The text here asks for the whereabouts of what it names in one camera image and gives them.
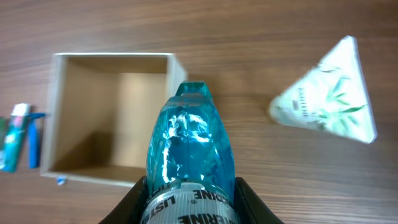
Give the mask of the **white open cardboard box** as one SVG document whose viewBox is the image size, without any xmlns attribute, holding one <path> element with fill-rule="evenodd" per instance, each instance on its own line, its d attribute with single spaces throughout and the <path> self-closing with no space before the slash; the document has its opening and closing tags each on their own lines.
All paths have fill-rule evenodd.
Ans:
<svg viewBox="0 0 398 224">
<path fill-rule="evenodd" d="M 53 56 L 40 173 L 132 187 L 158 114 L 187 72 L 172 53 Z"/>
</svg>

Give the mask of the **blue white toothbrush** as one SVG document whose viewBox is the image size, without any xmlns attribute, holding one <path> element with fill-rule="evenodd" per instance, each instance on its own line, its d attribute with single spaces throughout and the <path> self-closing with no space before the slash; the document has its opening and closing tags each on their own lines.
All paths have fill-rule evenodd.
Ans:
<svg viewBox="0 0 398 224">
<path fill-rule="evenodd" d="M 66 182 L 67 182 L 67 177 L 66 176 L 60 175 L 60 176 L 57 177 L 57 185 L 58 186 L 65 185 Z"/>
</svg>

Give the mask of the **white lotion tube green leaves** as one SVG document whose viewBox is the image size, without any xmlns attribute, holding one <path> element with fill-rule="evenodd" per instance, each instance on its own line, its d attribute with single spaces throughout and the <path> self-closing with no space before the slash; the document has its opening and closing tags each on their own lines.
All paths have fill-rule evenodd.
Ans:
<svg viewBox="0 0 398 224">
<path fill-rule="evenodd" d="M 324 131 L 365 144 L 377 129 L 356 38 L 342 38 L 303 77 L 270 103 L 282 125 Z"/>
</svg>

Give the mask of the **blue disposable razor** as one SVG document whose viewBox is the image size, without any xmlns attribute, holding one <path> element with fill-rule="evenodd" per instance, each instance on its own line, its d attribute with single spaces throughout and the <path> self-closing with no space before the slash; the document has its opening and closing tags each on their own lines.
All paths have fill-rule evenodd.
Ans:
<svg viewBox="0 0 398 224">
<path fill-rule="evenodd" d="M 35 121 L 45 118 L 45 113 L 31 113 L 28 115 L 27 133 L 29 140 L 29 168 L 35 169 L 40 165 L 40 136 Z"/>
</svg>

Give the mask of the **teal white toothpaste tube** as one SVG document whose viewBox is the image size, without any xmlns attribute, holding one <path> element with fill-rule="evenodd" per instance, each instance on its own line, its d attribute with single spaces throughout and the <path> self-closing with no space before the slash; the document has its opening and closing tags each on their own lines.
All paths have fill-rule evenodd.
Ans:
<svg viewBox="0 0 398 224">
<path fill-rule="evenodd" d="M 27 103 L 16 104 L 12 109 L 3 147 L 4 157 L 1 169 L 5 172 L 16 171 L 29 113 L 30 104 Z"/>
</svg>

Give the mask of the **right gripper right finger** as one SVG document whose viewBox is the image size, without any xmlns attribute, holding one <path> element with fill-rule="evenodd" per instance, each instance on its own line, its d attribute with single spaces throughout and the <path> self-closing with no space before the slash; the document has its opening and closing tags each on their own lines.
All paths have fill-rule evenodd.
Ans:
<svg viewBox="0 0 398 224">
<path fill-rule="evenodd" d="M 284 224 L 242 178 L 235 178 L 234 210 L 241 224 Z"/>
</svg>

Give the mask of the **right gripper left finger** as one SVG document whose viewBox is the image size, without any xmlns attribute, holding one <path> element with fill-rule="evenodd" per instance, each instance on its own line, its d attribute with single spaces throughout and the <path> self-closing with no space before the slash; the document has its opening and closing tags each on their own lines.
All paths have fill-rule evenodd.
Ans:
<svg viewBox="0 0 398 224">
<path fill-rule="evenodd" d="M 99 224 L 140 224 L 147 199 L 147 182 L 143 176 Z"/>
</svg>

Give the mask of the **blue mouthwash bottle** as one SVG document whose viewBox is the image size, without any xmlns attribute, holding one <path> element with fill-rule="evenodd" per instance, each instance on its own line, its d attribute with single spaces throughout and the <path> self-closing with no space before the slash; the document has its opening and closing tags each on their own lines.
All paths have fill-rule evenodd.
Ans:
<svg viewBox="0 0 398 224">
<path fill-rule="evenodd" d="M 141 223 L 239 223 L 227 132 L 205 82 L 183 82 L 162 107 L 147 153 Z"/>
</svg>

